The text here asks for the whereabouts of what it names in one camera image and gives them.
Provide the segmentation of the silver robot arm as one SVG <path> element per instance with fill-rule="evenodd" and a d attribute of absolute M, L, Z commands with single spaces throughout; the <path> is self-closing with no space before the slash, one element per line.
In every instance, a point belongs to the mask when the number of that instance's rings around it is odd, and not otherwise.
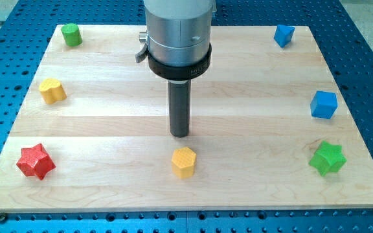
<path fill-rule="evenodd" d="M 202 75 L 209 67 L 214 0 L 144 0 L 146 31 L 135 61 L 148 60 L 151 71 L 176 84 Z"/>

